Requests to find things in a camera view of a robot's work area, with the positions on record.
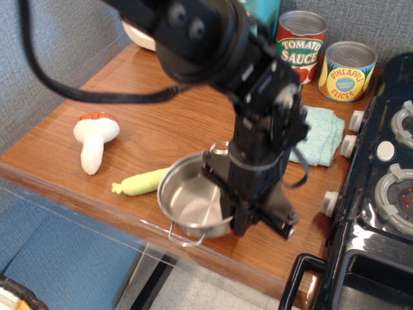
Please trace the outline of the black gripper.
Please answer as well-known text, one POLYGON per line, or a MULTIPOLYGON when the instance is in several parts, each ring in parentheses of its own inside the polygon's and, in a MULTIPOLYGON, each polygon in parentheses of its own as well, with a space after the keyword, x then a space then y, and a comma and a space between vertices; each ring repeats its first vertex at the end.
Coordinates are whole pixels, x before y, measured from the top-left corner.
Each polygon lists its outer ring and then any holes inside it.
POLYGON ((227 159, 206 157, 203 174, 221 188, 220 206, 224 220, 236 236, 244 236, 251 225, 262 221, 289 239, 296 230, 299 216, 283 192, 283 175, 289 153, 270 154, 255 163, 236 157, 230 147, 227 159))

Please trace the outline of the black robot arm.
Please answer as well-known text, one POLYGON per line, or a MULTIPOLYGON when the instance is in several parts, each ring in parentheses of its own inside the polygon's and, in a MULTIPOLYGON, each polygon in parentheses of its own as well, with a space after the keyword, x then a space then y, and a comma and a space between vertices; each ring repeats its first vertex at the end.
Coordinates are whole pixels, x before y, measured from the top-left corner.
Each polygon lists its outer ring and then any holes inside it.
POLYGON ((236 113, 224 155, 203 155, 203 174, 221 191, 223 216, 241 236, 258 221, 284 238, 299 218, 285 198, 288 158, 305 139, 307 112, 297 74, 265 37, 250 31, 238 1, 111 1, 122 19, 154 39, 166 74, 210 85, 236 113))

